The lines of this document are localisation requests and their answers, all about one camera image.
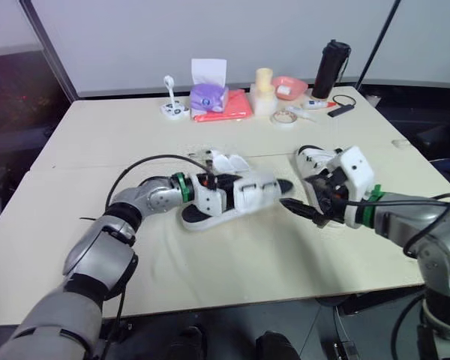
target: toothbrush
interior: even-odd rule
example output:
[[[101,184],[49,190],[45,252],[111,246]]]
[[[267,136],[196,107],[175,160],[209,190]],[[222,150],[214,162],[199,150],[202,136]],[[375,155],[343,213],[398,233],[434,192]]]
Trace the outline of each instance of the toothbrush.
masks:
[[[172,101],[172,109],[175,112],[175,97],[173,96],[173,86],[175,85],[175,81],[170,75],[166,75],[163,78],[163,83],[165,87],[168,89],[168,95],[170,96],[170,100]]]

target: black shoe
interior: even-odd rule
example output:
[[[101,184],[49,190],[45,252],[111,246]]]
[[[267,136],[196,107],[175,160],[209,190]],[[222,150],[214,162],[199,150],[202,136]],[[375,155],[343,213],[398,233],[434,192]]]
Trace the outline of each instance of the black shoe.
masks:
[[[300,356],[285,336],[267,331],[256,339],[256,360],[300,360]]]
[[[165,360],[206,360],[205,332],[198,326],[189,326],[169,345]]]

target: white container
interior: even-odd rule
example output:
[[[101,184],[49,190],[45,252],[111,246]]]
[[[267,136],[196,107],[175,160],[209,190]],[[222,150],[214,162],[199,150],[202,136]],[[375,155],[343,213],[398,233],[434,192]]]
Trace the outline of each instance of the white container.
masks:
[[[250,85],[250,105],[255,116],[271,116],[278,107],[275,88],[266,93],[258,91],[255,84]]]

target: tissue box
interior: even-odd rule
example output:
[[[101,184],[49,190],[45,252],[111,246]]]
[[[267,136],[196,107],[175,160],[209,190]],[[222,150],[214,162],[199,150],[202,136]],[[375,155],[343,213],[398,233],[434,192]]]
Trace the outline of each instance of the tissue box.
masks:
[[[222,113],[228,102],[228,87],[214,84],[194,85],[190,92],[190,107],[195,113]]]

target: floor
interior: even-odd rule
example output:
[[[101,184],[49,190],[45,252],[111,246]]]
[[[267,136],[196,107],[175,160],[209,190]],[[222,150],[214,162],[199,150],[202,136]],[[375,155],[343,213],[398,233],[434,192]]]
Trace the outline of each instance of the floor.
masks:
[[[340,339],[354,341],[360,359],[391,359],[389,339],[392,327],[413,297],[407,296],[354,316],[342,317],[345,331],[338,323]],[[254,359],[255,339],[267,330],[287,336],[301,359],[331,359],[326,357],[322,343],[336,337],[333,311],[333,307],[309,299],[134,317],[128,319],[132,325],[130,337],[120,344],[114,343],[107,360],[159,360],[167,344],[181,329],[197,323],[206,330],[210,360]],[[419,358],[416,349],[418,321],[417,307],[410,312],[399,333],[397,351],[401,359]],[[13,330],[14,326],[0,326],[0,344]],[[103,341],[97,348],[98,352],[102,346]]]

